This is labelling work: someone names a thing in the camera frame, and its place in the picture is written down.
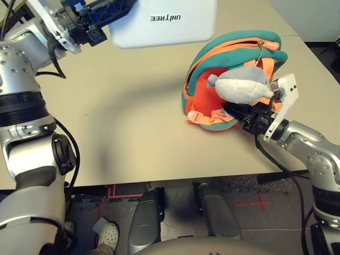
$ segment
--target shoe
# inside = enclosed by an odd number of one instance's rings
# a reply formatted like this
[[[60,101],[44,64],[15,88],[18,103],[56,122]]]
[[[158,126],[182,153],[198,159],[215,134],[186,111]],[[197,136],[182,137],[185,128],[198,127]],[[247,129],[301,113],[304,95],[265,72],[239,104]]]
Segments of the shoe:
[[[114,223],[108,222],[104,225],[104,227],[100,231],[97,245],[100,245],[102,243],[109,245],[114,251],[117,246],[118,236],[119,236],[118,227]]]

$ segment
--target wall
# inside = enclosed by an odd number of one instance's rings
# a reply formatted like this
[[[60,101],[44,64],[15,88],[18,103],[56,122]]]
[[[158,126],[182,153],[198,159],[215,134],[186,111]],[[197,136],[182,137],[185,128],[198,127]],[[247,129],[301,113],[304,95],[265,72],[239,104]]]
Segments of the wall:
[[[340,0],[269,0],[304,41],[340,37]]]

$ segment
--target orange strap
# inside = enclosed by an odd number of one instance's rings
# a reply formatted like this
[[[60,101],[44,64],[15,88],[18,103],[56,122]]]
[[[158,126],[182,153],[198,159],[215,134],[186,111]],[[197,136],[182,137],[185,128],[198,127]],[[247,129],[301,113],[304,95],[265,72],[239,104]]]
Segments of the orange strap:
[[[186,121],[190,123],[203,124],[207,126],[222,122],[230,122],[233,119],[235,118],[232,116],[225,116],[223,109],[211,111],[211,117],[204,116],[203,113],[197,112],[196,110],[191,110],[186,117]]]

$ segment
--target gray plush toy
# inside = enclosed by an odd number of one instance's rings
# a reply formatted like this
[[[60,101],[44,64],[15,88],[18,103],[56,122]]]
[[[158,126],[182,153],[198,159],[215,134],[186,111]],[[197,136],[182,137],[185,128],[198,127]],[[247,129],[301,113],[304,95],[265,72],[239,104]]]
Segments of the gray plush toy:
[[[215,86],[220,98],[236,104],[253,104],[262,97],[271,98],[274,95],[265,72],[257,66],[231,69],[220,76],[211,74],[208,86]]]

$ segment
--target table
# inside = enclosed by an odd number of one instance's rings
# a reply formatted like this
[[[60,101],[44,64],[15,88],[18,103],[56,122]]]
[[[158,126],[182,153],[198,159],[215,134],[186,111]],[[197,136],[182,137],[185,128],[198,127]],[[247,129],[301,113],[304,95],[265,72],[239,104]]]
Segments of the table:
[[[332,102],[338,102],[340,86],[332,75],[266,0],[220,0],[214,37],[244,29],[281,36],[289,59],[275,77],[294,73],[300,93],[287,118],[339,144],[340,122]],[[66,80],[37,78],[49,112],[79,144],[76,186],[279,171],[241,129],[208,132],[185,121],[183,82],[205,44],[130,50],[110,41],[86,45],[82,54],[68,53],[60,60]],[[266,148],[288,168],[304,168],[274,144]],[[2,159],[0,167],[0,189],[14,188]]]

